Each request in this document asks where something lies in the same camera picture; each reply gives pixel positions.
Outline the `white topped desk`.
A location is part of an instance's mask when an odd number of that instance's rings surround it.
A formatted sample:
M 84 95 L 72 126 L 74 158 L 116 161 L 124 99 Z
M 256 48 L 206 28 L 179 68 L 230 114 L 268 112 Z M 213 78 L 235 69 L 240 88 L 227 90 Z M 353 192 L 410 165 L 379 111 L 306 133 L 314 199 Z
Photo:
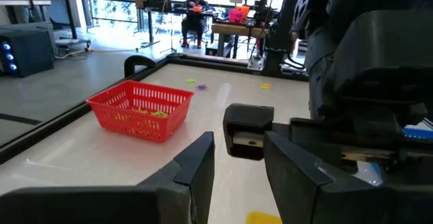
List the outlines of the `white topped desk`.
M 48 21 L 45 6 L 51 5 L 50 0 L 0 0 L 0 7 L 5 7 L 7 16 L 12 24 L 17 24 L 14 6 L 26 6 L 29 9 L 38 7 L 41 12 L 41 19 L 43 22 Z

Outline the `orange plastic bin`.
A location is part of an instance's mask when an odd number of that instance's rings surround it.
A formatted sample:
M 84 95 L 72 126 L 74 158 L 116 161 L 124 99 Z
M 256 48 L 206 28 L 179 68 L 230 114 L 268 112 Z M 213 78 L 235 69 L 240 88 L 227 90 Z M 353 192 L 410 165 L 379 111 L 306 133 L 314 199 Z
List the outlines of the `orange plastic bin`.
M 249 11 L 250 11 L 250 7 L 248 5 L 237 5 L 235 6 L 235 10 L 237 11 L 242 11 L 243 13 L 243 19 L 246 19 L 248 17 Z

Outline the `person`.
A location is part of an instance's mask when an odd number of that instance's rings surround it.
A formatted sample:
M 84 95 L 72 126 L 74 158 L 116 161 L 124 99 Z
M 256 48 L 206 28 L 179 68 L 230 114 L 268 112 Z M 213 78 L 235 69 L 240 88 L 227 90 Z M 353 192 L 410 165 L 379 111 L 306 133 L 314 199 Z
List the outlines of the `person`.
M 186 0 L 185 7 L 187 9 L 193 9 L 195 7 L 200 8 L 202 11 L 205 11 L 209 8 L 208 3 L 205 0 Z M 202 48 L 202 36 L 204 33 L 204 28 L 206 26 L 206 17 L 202 14 L 195 14 L 191 12 L 186 15 L 181 23 L 181 32 L 182 32 L 182 47 L 189 47 L 189 43 L 187 40 L 188 32 L 194 31 L 197 36 L 197 44 L 196 47 L 198 49 Z

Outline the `yellow slotted plastic basket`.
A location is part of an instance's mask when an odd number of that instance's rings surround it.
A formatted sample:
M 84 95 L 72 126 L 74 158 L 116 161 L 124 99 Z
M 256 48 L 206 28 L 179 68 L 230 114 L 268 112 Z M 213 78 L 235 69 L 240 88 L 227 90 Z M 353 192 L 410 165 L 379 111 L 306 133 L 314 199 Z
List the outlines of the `yellow slotted plastic basket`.
M 249 212 L 245 224 L 283 224 L 280 217 L 260 211 Z

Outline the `black computer tower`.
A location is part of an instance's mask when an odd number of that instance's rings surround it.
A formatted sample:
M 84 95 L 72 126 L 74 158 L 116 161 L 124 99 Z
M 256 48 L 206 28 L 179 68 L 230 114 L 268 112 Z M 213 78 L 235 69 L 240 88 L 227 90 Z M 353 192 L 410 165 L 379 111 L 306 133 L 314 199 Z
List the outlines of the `black computer tower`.
M 0 76 L 23 78 L 51 70 L 54 49 L 48 23 L 0 26 Z

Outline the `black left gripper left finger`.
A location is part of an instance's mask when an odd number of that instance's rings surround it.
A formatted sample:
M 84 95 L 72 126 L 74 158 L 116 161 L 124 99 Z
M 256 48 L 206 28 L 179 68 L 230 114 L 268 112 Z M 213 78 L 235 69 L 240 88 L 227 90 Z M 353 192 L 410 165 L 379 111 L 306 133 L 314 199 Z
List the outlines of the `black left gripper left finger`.
M 214 133 L 206 131 L 139 184 L 156 195 L 157 224 L 208 224 Z

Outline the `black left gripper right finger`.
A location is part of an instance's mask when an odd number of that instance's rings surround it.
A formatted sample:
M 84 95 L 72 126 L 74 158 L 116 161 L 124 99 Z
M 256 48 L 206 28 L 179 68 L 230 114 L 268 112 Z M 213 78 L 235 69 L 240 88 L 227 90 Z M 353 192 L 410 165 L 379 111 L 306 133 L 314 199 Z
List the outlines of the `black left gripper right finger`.
M 340 169 L 271 131 L 265 133 L 263 154 L 283 224 L 342 224 L 341 203 L 322 189 Z

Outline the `wooden workbench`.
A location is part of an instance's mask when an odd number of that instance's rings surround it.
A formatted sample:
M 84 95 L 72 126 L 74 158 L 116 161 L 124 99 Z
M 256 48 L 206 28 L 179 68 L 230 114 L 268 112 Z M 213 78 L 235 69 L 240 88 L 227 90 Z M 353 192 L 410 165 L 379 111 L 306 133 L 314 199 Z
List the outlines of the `wooden workbench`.
M 211 26 L 211 32 L 218 35 L 216 39 L 216 56 L 236 59 L 240 37 L 247 37 L 247 41 L 250 41 L 251 38 L 261 40 L 266 37 L 269 29 L 215 22 Z

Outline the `silver metal bracket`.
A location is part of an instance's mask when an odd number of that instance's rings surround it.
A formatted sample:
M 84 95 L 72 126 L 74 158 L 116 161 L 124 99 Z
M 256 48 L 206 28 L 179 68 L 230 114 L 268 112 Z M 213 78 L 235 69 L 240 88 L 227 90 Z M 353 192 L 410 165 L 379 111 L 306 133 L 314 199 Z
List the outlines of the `silver metal bracket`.
M 247 69 L 262 71 L 265 65 L 265 58 L 260 54 L 256 54 L 250 57 L 247 65 Z

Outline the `red slotted plastic basket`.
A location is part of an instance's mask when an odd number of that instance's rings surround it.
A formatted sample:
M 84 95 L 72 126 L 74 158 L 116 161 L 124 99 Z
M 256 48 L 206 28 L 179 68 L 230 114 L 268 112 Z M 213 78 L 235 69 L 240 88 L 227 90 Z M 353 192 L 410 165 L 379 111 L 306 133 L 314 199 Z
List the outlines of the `red slotted plastic basket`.
M 159 143 L 165 142 L 187 117 L 193 92 L 137 81 L 124 81 L 89 99 L 101 127 Z M 150 113 L 163 111 L 167 118 Z

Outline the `black frame hook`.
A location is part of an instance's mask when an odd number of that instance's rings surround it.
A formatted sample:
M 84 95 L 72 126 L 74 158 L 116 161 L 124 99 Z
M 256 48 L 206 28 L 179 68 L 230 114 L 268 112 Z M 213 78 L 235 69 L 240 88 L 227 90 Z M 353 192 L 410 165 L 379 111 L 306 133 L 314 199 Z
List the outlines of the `black frame hook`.
M 136 66 L 144 66 L 140 71 L 136 71 Z M 124 61 L 124 78 L 134 81 L 144 79 L 156 67 L 157 63 L 143 55 L 132 55 Z

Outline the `pink plastic bin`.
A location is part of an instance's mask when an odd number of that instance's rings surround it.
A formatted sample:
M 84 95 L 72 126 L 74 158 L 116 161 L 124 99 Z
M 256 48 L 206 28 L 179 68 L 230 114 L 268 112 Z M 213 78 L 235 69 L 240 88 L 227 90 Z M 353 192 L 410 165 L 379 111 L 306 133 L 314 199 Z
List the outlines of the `pink plastic bin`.
M 240 24 L 244 20 L 244 12 L 240 9 L 229 10 L 229 22 L 234 24 Z

